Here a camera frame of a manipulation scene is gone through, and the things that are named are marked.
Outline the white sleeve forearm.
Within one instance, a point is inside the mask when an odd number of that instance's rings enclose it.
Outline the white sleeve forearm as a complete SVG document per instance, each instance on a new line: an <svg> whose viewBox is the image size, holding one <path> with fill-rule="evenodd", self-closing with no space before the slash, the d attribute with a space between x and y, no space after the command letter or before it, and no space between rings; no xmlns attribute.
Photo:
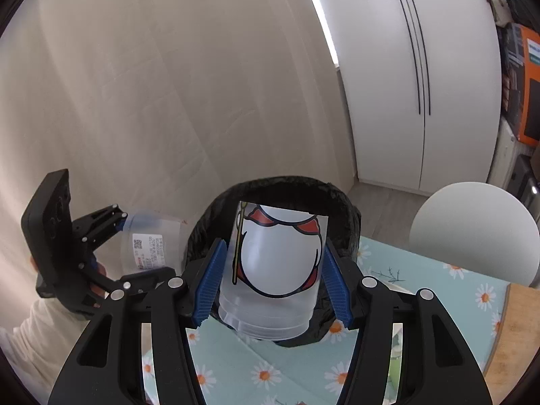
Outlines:
<svg viewBox="0 0 540 405"><path fill-rule="evenodd" d="M40 404L49 400L59 372L88 320L56 299L32 304L21 325L1 329L1 350L23 385Z"/></svg>

